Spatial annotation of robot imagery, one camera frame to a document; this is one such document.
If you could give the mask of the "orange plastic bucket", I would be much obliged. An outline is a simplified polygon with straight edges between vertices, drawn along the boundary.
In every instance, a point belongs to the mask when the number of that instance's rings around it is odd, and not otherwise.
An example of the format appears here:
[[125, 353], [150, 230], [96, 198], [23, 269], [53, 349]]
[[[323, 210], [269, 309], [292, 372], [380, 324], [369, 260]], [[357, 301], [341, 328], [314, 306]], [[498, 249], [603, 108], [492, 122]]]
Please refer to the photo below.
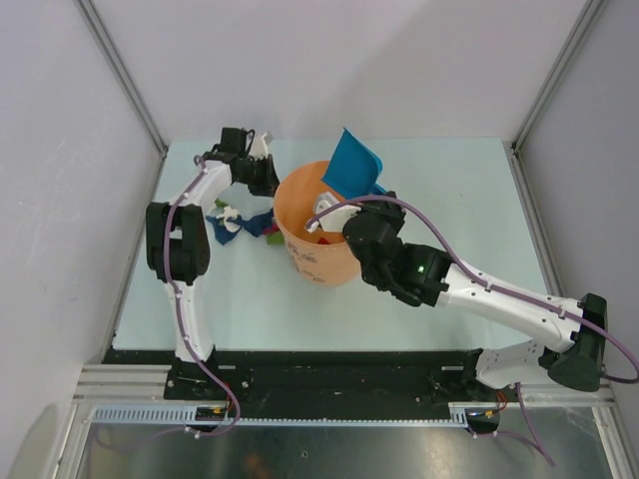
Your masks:
[[[305, 230], [317, 196], [334, 192], [321, 180], [327, 166], [327, 161], [313, 162], [287, 175], [275, 194], [274, 215], [299, 273], [319, 285], [339, 286], [360, 275], [359, 262], [340, 233]], [[331, 244], [317, 244], [319, 238]]]

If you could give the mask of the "blue plastic dustpan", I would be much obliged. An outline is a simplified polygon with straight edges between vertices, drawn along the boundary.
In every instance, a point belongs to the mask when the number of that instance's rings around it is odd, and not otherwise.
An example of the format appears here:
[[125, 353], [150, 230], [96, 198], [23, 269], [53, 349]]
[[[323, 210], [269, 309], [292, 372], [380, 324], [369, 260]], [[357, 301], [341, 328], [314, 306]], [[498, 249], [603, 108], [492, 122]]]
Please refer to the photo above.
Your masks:
[[381, 159], [343, 129], [321, 180], [345, 199], [383, 195], [386, 189], [377, 183], [382, 168]]

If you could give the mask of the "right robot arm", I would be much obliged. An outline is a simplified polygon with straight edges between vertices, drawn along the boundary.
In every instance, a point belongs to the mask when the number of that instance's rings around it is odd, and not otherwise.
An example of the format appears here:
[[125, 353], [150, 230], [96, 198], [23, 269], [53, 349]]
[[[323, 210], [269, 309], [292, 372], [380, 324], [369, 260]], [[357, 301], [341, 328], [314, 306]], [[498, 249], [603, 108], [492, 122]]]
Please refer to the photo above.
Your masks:
[[405, 206], [391, 195], [342, 204], [339, 223], [362, 279], [413, 307], [454, 307], [505, 325], [527, 340], [469, 354], [462, 392], [483, 400], [495, 389], [548, 378], [581, 392], [598, 390], [603, 376], [606, 302], [544, 295], [503, 282], [439, 247], [403, 241]]

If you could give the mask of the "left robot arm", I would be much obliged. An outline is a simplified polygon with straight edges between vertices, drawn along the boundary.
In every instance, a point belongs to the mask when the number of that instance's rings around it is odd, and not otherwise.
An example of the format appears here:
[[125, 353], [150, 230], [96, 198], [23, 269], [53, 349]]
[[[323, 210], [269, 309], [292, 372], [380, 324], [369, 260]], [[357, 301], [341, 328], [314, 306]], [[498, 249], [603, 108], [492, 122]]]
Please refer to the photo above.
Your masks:
[[177, 334], [175, 355], [183, 362], [205, 363], [214, 341], [197, 292], [211, 261], [206, 214], [234, 184], [255, 197], [271, 198], [280, 184], [272, 136], [224, 127], [210, 150], [194, 156], [195, 176], [169, 201], [151, 202], [145, 213], [146, 261], [168, 294]]

